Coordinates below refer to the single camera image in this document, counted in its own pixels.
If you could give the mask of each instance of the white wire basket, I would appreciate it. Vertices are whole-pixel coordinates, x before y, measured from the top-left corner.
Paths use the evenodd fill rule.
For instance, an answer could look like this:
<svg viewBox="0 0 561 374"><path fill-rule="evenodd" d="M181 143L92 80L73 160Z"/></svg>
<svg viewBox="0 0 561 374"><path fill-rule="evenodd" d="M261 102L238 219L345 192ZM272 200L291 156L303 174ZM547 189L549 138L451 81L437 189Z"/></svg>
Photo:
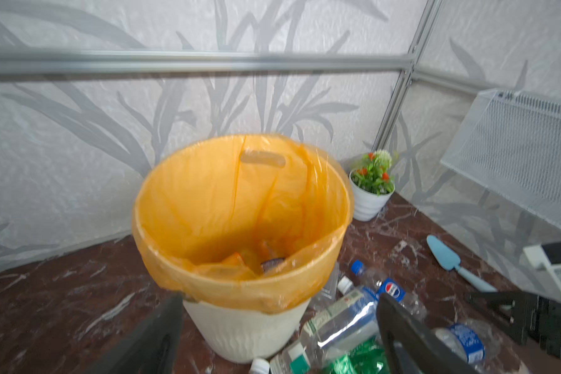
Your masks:
<svg viewBox="0 0 561 374"><path fill-rule="evenodd" d="M561 228L561 102L480 92L441 163Z"/></svg>

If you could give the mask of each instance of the wall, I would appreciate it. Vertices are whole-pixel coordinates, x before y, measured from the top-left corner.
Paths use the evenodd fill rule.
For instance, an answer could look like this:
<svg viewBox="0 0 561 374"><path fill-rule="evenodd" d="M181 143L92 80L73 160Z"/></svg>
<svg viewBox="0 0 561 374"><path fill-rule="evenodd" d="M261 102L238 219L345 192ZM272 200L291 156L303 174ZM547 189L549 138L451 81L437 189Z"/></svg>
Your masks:
<svg viewBox="0 0 561 374"><path fill-rule="evenodd" d="M406 53L424 0L0 0L0 46ZM280 132L367 151L396 72L0 80L0 267L124 235L142 179L192 142Z"/></svg>
<svg viewBox="0 0 561 374"><path fill-rule="evenodd" d="M445 1L420 64L561 99L561 1ZM553 295L522 249L561 231L440 164L473 100L411 86L389 139L397 190L519 287Z"/></svg>

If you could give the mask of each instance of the orange trash bag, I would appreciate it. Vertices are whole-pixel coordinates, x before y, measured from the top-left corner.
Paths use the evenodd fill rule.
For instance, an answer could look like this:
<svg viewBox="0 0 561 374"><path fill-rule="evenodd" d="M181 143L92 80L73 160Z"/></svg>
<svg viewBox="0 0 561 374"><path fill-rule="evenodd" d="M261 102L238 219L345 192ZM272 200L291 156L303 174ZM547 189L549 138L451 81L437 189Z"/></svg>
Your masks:
<svg viewBox="0 0 561 374"><path fill-rule="evenodd" d="M347 175L281 135L233 135L177 151L133 207L133 237L162 288L274 314L328 280L353 217ZM262 263L280 265L264 273Z"/></svg>

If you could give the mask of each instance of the spatula handle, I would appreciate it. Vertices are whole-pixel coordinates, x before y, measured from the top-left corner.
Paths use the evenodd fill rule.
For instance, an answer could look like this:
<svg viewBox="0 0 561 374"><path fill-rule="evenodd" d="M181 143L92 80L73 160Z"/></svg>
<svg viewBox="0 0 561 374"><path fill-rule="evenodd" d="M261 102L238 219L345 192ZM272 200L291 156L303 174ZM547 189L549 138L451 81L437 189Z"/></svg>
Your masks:
<svg viewBox="0 0 561 374"><path fill-rule="evenodd" d="M496 292L496 288L494 288L490 283L485 282L484 280L478 278L476 275L473 275L466 269L461 266L457 266L455 269L457 273L465 278L466 281L471 283L472 286L478 289L480 292Z"/></svg>

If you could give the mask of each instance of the light blue trowel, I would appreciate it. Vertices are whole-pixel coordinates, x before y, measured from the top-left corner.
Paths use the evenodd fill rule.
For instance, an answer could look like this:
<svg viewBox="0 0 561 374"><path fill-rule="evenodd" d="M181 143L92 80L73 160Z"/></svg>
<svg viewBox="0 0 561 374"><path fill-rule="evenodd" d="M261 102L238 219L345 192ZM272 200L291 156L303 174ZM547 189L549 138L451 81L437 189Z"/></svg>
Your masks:
<svg viewBox="0 0 561 374"><path fill-rule="evenodd" d="M459 275L465 278L466 281L471 283L472 286L477 288L480 292L496 292L497 289L490 285L490 283L481 280L476 275L473 275L463 267L459 266L461 259L459 256L436 236L428 235L426 242L430 250L436 257L441 267L446 271L456 270Z"/></svg>

